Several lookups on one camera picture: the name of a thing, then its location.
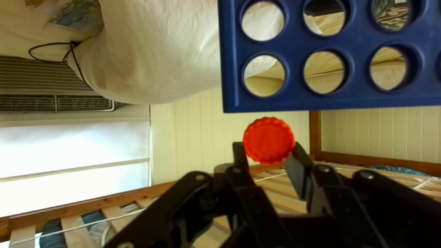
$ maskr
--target wooden bed frame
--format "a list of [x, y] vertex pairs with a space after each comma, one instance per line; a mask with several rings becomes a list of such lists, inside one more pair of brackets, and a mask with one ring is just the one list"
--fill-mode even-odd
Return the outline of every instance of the wooden bed frame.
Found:
[[[441, 164], [324, 151], [321, 148], [320, 111], [310, 111], [310, 154], [316, 161], [354, 165], [396, 165], [430, 173], [433, 176], [414, 176], [405, 173], [383, 172], [390, 177], [421, 193], [425, 193], [441, 202], [441, 179], [434, 177], [441, 176]], [[354, 170], [360, 169], [350, 165], [334, 166], [339, 169], [339, 172], [342, 172], [343, 175], [346, 173], [348, 176], [352, 176]], [[261, 184], [268, 191], [276, 209], [286, 213], [305, 212], [305, 202], [298, 199], [288, 177], [281, 175], [284, 173], [281, 168], [283, 164], [277, 166], [255, 165], [251, 166], [251, 175], [255, 179], [258, 179], [258, 184]], [[64, 228], [72, 228], [79, 224], [83, 224], [82, 215], [93, 210], [102, 210], [106, 217], [112, 219], [113, 216], [120, 216], [124, 213], [122, 212], [122, 205], [135, 202], [139, 206], [148, 206], [153, 198], [162, 195], [171, 186], [173, 183], [157, 184], [153, 187], [138, 188], [133, 191], [105, 195], [66, 205], [58, 205], [54, 208], [40, 209], [35, 212], [4, 216], [0, 217], [0, 241], [10, 239], [11, 243], [14, 243], [17, 239], [28, 238], [28, 241], [25, 242], [15, 242], [14, 248], [32, 248], [35, 246], [35, 234], [40, 232], [43, 226], [53, 219], [61, 219]], [[123, 223], [120, 220], [111, 220], [111, 226], [115, 230], [122, 230], [124, 224], [127, 223]], [[228, 230], [225, 220], [217, 220], [215, 226], [219, 230]], [[76, 228], [65, 237], [66, 243], [69, 246], [94, 246], [84, 227]]]

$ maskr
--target red disc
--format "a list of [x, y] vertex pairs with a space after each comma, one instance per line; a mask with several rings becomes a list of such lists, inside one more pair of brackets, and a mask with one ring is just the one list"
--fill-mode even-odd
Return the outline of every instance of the red disc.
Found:
[[295, 136], [286, 121], [276, 117], [263, 117], [248, 125], [243, 143], [247, 155], [254, 161], [276, 164], [291, 154]]

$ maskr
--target window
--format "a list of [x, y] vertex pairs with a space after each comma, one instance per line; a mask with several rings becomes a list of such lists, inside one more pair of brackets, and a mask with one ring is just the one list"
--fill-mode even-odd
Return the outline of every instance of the window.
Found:
[[148, 107], [135, 108], [0, 126], [0, 216], [150, 186]]

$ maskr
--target white fabric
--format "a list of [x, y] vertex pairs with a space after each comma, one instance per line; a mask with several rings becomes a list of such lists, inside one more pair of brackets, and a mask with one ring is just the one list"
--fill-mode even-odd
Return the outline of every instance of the white fabric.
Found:
[[[218, 0], [102, 0], [105, 30], [76, 55], [88, 84], [128, 103], [173, 102], [221, 85]], [[276, 7], [262, 4], [254, 30], [283, 24]], [[273, 63], [262, 62], [252, 74]], [[69, 66], [77, 70], [73, 57]]]

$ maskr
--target air conditioner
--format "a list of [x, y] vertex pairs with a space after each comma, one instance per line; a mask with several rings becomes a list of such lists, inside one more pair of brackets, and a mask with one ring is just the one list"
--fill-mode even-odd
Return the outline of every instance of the air conditioner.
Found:
[[0, 56], [0, 111], [79, 111], [117, 107], [65, 63]]

